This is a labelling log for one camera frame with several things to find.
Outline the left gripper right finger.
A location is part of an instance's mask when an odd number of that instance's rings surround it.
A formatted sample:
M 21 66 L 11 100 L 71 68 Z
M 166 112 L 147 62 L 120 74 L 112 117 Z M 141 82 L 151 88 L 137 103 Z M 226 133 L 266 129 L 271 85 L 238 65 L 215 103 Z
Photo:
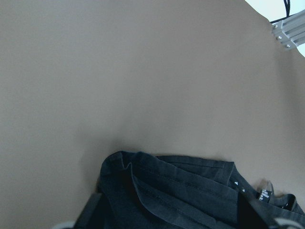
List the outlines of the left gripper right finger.
M 260 201 L 245 192 L 238 194 L 239 229 L 304 229 L 296 221 L 271 216 Z

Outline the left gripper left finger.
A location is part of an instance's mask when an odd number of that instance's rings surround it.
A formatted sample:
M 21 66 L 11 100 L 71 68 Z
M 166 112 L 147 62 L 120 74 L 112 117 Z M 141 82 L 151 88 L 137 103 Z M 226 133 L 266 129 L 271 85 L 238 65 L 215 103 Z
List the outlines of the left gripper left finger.
M 76 221 L 66 221 L 53 226 L 54 229 L 100 229 L 102 217 L 102 194 L 94 193 L 88 199 Z

